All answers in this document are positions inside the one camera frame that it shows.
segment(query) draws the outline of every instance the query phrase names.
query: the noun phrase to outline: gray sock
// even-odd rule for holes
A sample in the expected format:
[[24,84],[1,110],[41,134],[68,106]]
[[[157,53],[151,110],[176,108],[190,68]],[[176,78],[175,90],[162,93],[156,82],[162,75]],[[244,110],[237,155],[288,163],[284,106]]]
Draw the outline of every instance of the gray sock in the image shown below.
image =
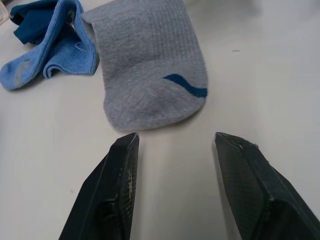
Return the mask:
[[114,127],[158,128],[204,105],[205,62],[182,0],[115,0],[82,19],[100,55]]

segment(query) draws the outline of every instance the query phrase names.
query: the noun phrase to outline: blue sock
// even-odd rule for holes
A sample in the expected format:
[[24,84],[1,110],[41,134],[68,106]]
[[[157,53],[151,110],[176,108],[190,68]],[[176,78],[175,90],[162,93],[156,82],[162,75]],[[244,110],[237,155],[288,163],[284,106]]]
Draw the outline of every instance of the blue sock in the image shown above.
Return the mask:
[[[69,43],[69,36],[59,41],[54,47],[54,43],[56,42],[59,33],[64,27],[64,24],[66,24],[66,19],[70,10],[76,11],[74,26],[79,38],[82,40],[81,46],[83,45],[83,49],[85,49],[83,59],[79,59],[77,55],[65,54],[65,47],[58,48],[58,45],[61,43],[64,43],[63,45],[67,46],[65,42]],[[7,90],[22,87],[30,82],[44,68],[44,66],[46,66],[46,69],[57,68],[71,74],[79,73],[92,75],[96,69],[96,49],[84,34],[84,29],[81,25],[82,12],[83,9],[78,0],[59,0],[43,41],[31,51],[7,63],[1,69],[0,82],[3,87]],[[62,62],[61,58],[55,57],[61,54],[67,58],[64,59],[66,64]],[[53,62],[55,66],[61,67],[51,67],[53,64],[46,65],[47,62]],[[64,68],[64,65],[70,65],[73,66],[73,68]]]
[[12,8],[10,19],[19,25],[14,35],[23,43],[40,44],[58,0],[40,0]]

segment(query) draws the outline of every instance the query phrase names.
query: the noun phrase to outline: sock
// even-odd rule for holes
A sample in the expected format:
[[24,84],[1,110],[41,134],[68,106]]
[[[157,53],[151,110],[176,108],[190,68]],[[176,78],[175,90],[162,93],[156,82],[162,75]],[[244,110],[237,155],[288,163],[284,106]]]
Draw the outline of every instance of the sock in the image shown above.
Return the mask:
[[[13,90],[22,87],[30,82],[44,68],[54,43],[64,24],[66,24],[70,10],[76,10],[75,18],[78,18],[77,21],[79,22],[81,20],[81,13],[83,12],[79,1],[59,0],[43,41],[28,53],[3,66],[0,71],[0,82],[5,89]],[[81,73],[86,71],[88,74],[93,74],[96,68],[96,50],[89,39],[87,38],[86,40],[86,42],[83,42],[83,45],[86,47],[86,57],[84,59],[76,59],[78,57],[77,55],[66,55],[68,59],[65,61],[70,65],[77,66]]]
[[14,35],[23,43],[40,44],[58,0],[40,0],[12,8],[10,19],[19,25]]
[[81,19],[83,13],[79,1],[76,3],[76,12],[73,21],[74,29],[66,24],[67,28],[60,33],[62,40],[52,49],[47,63],[43,68],[45,78],[51,78],[53,70],[66,74],[93,75],[97,65],[96,48],[89,40]]
[[205,62],[182,0],[116,0],[82,19],[95,38],[114,127],[158,128],[204,105]]

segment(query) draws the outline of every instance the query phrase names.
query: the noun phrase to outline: table surface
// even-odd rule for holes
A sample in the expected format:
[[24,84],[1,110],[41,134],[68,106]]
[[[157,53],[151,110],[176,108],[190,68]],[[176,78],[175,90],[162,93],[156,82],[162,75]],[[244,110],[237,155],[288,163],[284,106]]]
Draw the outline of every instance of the table surface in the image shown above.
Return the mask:
[[[81,3],[87,11],[105,1]],[[193,117],[140,132],[131,239],[230,238],[215,132],[258,144],[319,218],[320,2],[186,0],[186,7],[209,96]],[[31,49],[16,28],[0,26],[0,66]],[[127,134],[107,121],[104,94],[101,66],[94,76],[59,73],[11,92],[0,86],[0,239],[59,238],[83,181]]]

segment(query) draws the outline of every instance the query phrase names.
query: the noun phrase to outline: blue stripe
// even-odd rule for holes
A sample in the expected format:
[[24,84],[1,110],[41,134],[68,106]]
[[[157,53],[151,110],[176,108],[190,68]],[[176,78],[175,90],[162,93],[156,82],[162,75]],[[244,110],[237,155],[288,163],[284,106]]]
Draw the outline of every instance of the blue stripe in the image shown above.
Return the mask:
[[168,76],[165,76],[163,79],[167,79],[171,82],[174,82],[175,84],[180,85],[185,90],[187,90],[190,94],[197,98],[206,98],[208,96],[208,89],[207,88],[199,88],[191,86],[187,80],[178,74],[171,74]]

